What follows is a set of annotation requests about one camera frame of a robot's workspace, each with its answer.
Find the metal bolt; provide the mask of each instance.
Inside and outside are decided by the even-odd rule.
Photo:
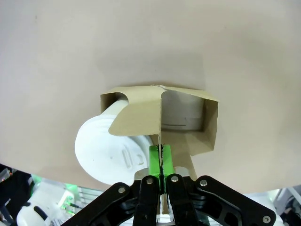
[[[179,180],[179,178],[177,176],[172,176],[171,177],[172,182],[177,182],[178,180]]]
[[[151,185],[154,182],[154,180],[152,178],[147,178],[146,183],[148,185]]]
[[[202,187],[207,186],[207,181],[206,180],[201,180],[199,183]]]
[[[269,216],[264,216],[262,218],[262,221],[267,224],[267,223],[271,222],[271,218]]]
[[[126,191],[126,189],[124,187],[120,187],[120,189],[118,189],[118,192],[121,194],[121,193],[124,193]]]

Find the open cardboard box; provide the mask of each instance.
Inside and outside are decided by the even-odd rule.
[[[181,92],[204,99],[200,110],[203,125],[200,131],[161,130],[162,96],[165,92]],[[150,135],[154,144],[171,145],[174,166],[186,167],[190,177],[197,179],[191,155],[212,151],[215,145],[218,100],[203,90],[164,86],[116,87],[101,95],[101,113],[113,104],[120,93],[129,101],[116,117],[109,133],[116,136]]]

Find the white plastic cup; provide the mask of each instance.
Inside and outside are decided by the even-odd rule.
[[[108,130],[116,116],[128,105],[121,98],[101,115],[86,121],[75,140],[75,154],[82,168],[92,177],[113,185],[131,185],[137,171],[148,167],[149,136],[114,136]]]
[[[201,130],[204,99],[168,90],[162,95],[162,129]]]

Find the beige paper backdrop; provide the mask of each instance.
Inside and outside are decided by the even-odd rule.
[[[102,92],[137,84],[220,99],[198,176],[243,193],[301,184],[299,0],[0,0],[1,163],[108,188],[74,140]]]

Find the white cup lid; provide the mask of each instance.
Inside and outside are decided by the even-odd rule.
[[[151,141],[145,136],[111,135],[108,129],[114,119],[99,115],[85,122],[75,140],[75,154],[82,168],[98,181],[131,185],[135,173],[148,165],[145,148]]]

